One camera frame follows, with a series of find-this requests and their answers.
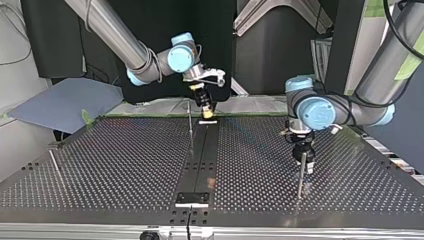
black curtain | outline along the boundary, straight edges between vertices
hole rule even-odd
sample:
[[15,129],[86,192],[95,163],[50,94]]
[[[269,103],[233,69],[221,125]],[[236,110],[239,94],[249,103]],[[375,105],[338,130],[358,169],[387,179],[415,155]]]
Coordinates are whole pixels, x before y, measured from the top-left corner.
[[[215,101],[228,99],[236,0],[109,2],[136,37],[155,52],[170,48],[173,36],[191,32],[196,43],[203,46],[201,61],[227,73],[224,88],[208,86],[212,98]],[[22,8],[41,77],[83,76],[85,68],[102,81],[119,82],[125,100],[130,103],[173,96],[191,97],[181,74],[165,77],[162,83],[132,85],[126,77],[124,64],[94,33],[85,30],[83,22],[64,1],[22,0]]]

small yellow object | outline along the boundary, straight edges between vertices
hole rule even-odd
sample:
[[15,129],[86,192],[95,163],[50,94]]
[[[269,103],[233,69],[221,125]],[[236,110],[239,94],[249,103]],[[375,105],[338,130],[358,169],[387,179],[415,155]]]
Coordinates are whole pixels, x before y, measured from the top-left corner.
[[203,117],[206,119],[211,118],[213,117],[213,112],[211,110],[205,110],[203,111]]

silver cylinder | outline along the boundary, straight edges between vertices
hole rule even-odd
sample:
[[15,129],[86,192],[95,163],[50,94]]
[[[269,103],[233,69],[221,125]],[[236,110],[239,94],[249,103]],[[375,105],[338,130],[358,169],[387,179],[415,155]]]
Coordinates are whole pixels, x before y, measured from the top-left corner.
[[[65,0],[85,21],[89,0]],[[88,26],[132,70],[140,69],[149,59],[148,50],[122,22],[106,0],[91,0]]]
[[[401,36],[411,46],[424,30],[424,4],[409,3],[396,20]],[[374,104],[386,104],[395,98],[406,81],[395,77],[409,55],[409,51],[389,31],[386,39],[369,65],[356,93]]]

perforated metal table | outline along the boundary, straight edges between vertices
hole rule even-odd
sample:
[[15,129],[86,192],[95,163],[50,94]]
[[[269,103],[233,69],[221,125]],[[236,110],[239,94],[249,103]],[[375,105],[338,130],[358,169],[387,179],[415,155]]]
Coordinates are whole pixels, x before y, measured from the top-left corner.
[[[46,153],[0,184],[0,239],[5,229],[104,228],[134,239],[147,227],[184,232],[187,224],[233,237],[384,229],[371,235],[424,238],[424,188],[349,128],[317,134],[315,171],[299,200],[299,166],[279,134],[284,121],[228,117],[198,125],[194,119],[191,141],[187,118],[101,119],[54,152],[60,171]],[[209,205],[191,214],[176,208],[180,192],[209,193]]]

blue joint cap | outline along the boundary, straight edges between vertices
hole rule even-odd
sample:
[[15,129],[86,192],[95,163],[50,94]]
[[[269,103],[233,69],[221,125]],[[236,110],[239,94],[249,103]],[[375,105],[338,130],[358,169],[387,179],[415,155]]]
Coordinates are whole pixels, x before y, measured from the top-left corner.
[[194,42],[193,36],[189,32],[183,33],[183,34],[180,34],[180,35],[177,35],[177,36],[171,38],[172,46],[175,46],[179,43],[187,42],[187,41],[193,41]]
[[177,45],[168,53],[168,65],[174,72],[183,73],[193,67],[194,63],[194,52],[186,45]]
[[336,120],[333,104],[322,97],[310,97],[299,103],[297,116],[310,129],[322,130]]
[[310,75],[297,76],[286,81],[286,93],[306,88],[313,88],[313,86]]
[[384,116],[378,120],[378,122],[374,123],[372,126],[381,126],[381,125],[386,125],[388,124],[390,121],[392,121],[393,119],[393,115],[396,112],[396,107],[394,104],[390,105],[387,107],[386,113],[384,113]]
[[145,85],[148,84],[146,82],[141,81],[140,79],[138,79],[133,72],[131,72],[129,69],[127,69],[127,76],[130,79],[131,83],[136,85],[136,86],[141,86],[141,85]]

